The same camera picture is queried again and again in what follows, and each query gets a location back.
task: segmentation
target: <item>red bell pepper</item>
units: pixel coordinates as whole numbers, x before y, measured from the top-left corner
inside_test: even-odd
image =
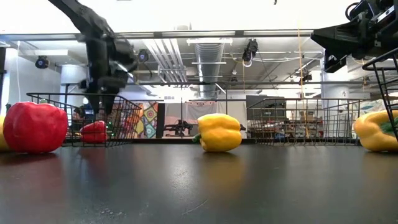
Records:
[[[58,149],[68,131],[66,112],[54,105],[14,104],[3,124],[4,138],[17,152],[43,153]]]
[[[104,121],[87,124],[80,130],[81,141],[85,143],[101,144],[106,141],[106,127]]]

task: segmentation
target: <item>wire basket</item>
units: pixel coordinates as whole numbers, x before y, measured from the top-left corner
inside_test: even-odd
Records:
[[[98,113],[88,105],[73,106],[67,102],[79,101],[83,104],[85,96],[95,95],[100,99],[103,97],[114,97],[114,105],[111,114],[106,114],[102,104],[99,105]],[[73,147],[111,147],[122,144],[132,143],[136,125],[139,121],[141,108],[133,102],[117,95],[106,94],[78,94],[78,93],[27,93],[34,103],[50,103],[56,107],[62,108],[68,115],[68,132],[62,146]],[[84,141],[85,134],[81,133],[82,127],[104,121],[105,130],[101,133],[95,131],[94,138],[106,136],[105,141]]]
[[[267,145],[359,145],[362,99],[268,98],[248,107],[248,138]]]
[[[377,82],[380,88],[380,94],[383,99],[384,106],[386,107],[386,111],[389,117],[389,121],[391,123],[392,129],[394,131],[394,135],[398,141],[398,132],[397,126],[394,122],[394,116],[392,111],[398,110],[398,103],[392,103],[390,94],[393,91],[398,91],[398,78],[386,79],[387,71],[396,71],[398,73],[398,63],[397,57],[398,48],[391,50],[390,52],[385,53],[384,55],[378,56],[377,58],[365,63],[362,66],[362,69],[365,71],[374,71]],[[393,66],[380,66],[378,67],[376,64],[381,62],[386,62],[388,59],[392,59],[394,65]]]

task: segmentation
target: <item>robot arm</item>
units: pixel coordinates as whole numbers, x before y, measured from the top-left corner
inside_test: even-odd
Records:
[[[127,83],[128,73],[137,68],[133,46],[127,40],[115,39],[115,33],[104,18],[77,0],[49,0],[67,15],[73,25],[83,34],[89,65],[89,82],[82,81],[85,93],[118,94]],[[86,96],[94,112],[103,102],[105,112],[110,114],[114,97]]]
[[[398,0],[361,0],[348,6],[346,17],[348,23],[316,29],[311,35],[325,48],[326,72],[344,67],[350,55],[378,57],[398,47]]]

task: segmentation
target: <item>table surface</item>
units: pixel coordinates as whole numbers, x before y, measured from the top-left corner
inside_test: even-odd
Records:
[[[0,155],[0,223],[398,223],[398,154],[136,144]]]

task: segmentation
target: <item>green pepper stem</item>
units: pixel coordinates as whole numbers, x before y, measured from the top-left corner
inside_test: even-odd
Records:
[[[197,135],[195,135],[195,136],[193,137],[192,141],[193,141],[193,142],[198,142],[199,139],[201,139],[201,134],[200,134],[200,133],[197,134]]]

